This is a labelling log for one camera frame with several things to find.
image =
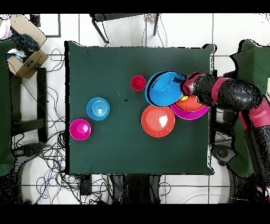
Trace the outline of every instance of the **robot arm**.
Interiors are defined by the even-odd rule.
[[[195,95],[201,104],[239,112],[244,131],[256,155],[258,169],[270,185],[270,104],[252,83],[237,79],[216,78],[195,72],[180,84],[186,96]]]

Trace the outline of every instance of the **red plate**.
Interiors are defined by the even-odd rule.
[[[180,99],[175,104],[178,108],[188,112],[198,111],[205,107],[205,105],[198,103],[196,96],[190,96],[186,100]]]
[[[141,116],[143,130],[153,137],[168,135],[175,125],[175,115],[169,107],[148,106]]]

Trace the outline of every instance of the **red cup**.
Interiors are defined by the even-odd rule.
[[[131,79],[131,88],[135,91],[142,91],[146,86],[146,80],[143,76],[134,76]]]

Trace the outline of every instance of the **magenta cup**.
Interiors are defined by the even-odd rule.
[[[131,79],[131,88],[135,91],[142,91],[146,86],[146,80],[143,76],[134,76]]]
[[[76,119],[70,124],[70,135],[76,140],[87,139],[90,132],[90,124],[84,119]]]

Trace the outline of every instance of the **blue plate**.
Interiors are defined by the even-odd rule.
[[[177,72],[158,72],[151,76],[144,92],[147,102],[154,106],[167,107],[177,102],[181,96],[180,85],[174,78],[185,80],[183,74]]]
[[[103,120],[109,114],[110,106],[105,99],[95,97],[88,102],[86,112],[93,120]]]

